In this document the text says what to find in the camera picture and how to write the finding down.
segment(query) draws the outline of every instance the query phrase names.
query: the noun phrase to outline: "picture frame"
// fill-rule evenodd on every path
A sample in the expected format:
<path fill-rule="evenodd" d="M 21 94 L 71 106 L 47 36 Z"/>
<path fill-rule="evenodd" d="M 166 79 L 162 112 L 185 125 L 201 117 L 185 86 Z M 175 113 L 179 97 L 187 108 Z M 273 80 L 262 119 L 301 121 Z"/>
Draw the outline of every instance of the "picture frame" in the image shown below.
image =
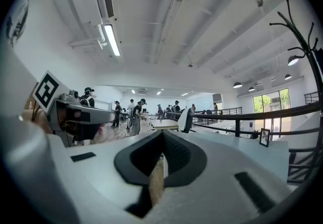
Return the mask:
<path fill-rule="evenodd" d="M 259 144 L 265 147 L 269 146 L 269 129 L 262 128 L 260 131 L 260 141 Z"/>

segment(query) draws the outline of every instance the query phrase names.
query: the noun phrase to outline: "black metal sculpture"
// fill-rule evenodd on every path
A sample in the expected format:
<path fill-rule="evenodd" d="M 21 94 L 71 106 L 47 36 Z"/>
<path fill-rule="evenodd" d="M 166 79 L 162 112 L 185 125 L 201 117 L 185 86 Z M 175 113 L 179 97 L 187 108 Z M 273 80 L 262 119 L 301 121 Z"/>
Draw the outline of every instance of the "black metal sculpture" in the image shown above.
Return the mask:
<path fill-rule="evenodd" d="M 289 7 L 289 1 L 288 0 L 286 0 L 286 1 L 287 1 L 287 6 L 288 6 L 288 14 L 289 14 L 289 18 L 290 18 L 291 22 L 288 19 L 286 19 L 283 14 L 278 12 L 278 15 L 286 22 L 286 24 L 283 24 L 283 23 L 269 23 L 269 25 L 282 25 L 282 26 L 285 26 L 285 27 L 289 28 L 293 32 L 295 37 L 297 38 L 297 40 L 300 43 L 301 47 L 293 47 L 293 48 L 288 49 L 288 51 L 299 49 L 299 50 L 302 50 L 304 52 L 303 56 L 295 55 L 294 56 L 295 58 L 304 58 L 305 56 L 307 56 L 309 64 L 311 65 L 311 68 L 313 70 L 313 74 L 314 74 L 314 78 L 315 78 L 315 82 L 316 82 L 316 86 L 317 86 L 317 92 L 318 92 L 318 103 L 319 103 L 319 107 L 320 107 L 320 122 L 319 122 L 318 138 L 317 138 L 317 143 L 316 143 L 316 149 L 315 149 L 314 155 L 313 155 L 313 160 L 312 160 L 312 162 L 310 164 L 311 166 L 308 169 L 308 172 L 306 173 L 306 176 L 304 178 L 305 180 L 307 180 L 310 177 L 310 175 L 311 175 L 311 173 L 313 171 L 313 168 L 317 164 L 317 159 L 318 159 L 318 156 L 319 156 L 319 152 L 320 152 L 320 149 L 322 147 L 322 137 L 323 137 L 322 78 L 321 78 L 321 75 L 320 75 L 320 72 L 319 72 L 319 66 L 316 63 L 314 55 L 316 56 L 317 60 L 321 60 L 323 50 L 322 50 L 322 48 L 320 48 L 319 50 L 316 49 L 318 38 L 315 39 L 315 44 L 314 44 L 313 48 L 311 48 L 311 46 L 310 46 L 309 39 L 310 39 L 312 30 L 313 30 L 313 26 L 314 26 L 313 22 L 312 22 L 312 26 L 311 26 L 311 29 L 309 31 L 309 35 L 308 35 L 307 43 L 306 43 L 304 37 L 298 31 L 298 29 L 296 28 L 296 26 L 295 26 L 295 24 L 293 22 L 290 7 Z"/>

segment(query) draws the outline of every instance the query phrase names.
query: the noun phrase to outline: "cap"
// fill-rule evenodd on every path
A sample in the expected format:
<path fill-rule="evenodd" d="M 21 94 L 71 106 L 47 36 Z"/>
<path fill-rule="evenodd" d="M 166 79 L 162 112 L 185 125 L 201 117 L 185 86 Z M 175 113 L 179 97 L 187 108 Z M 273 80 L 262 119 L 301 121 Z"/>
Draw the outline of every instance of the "cap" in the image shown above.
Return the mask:
<path fill-rule="evenodd" d="M 93 91 L 94 91 L 94 89 L 91 89 L 90 87 L 87 87 L 87 88 L 85 88 L 85 89 L 84 89 L 84 92 L 86 92 L 86 91 L 91 91 L 91 92 L 93 92 Z"/>

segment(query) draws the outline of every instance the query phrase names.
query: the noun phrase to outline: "air conditioning vent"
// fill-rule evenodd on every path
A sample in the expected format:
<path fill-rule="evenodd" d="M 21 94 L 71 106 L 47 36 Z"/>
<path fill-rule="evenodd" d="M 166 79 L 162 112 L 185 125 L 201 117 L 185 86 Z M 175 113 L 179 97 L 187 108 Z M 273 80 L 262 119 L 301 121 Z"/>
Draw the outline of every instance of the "air conditioning vent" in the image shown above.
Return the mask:
<path fill-rule="evenodd" d="M 111 18 L 114 16 L 112 1 L 111 0 L 104 0 L 104 1 L 105 1 L 106 10 L 107 10 L 107 15 L 109 18 Z"/>

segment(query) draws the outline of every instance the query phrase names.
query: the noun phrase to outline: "black pants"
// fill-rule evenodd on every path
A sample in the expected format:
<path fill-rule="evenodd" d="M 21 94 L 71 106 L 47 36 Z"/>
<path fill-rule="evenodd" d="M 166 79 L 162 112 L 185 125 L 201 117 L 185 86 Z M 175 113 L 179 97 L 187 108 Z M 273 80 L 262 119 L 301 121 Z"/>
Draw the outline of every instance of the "black pants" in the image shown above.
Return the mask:
<path fill-rule="evenodd" d="M 113 121 L 112 126 L 119 126 L 119 115 L 116 115 L 115 120 Z"/>

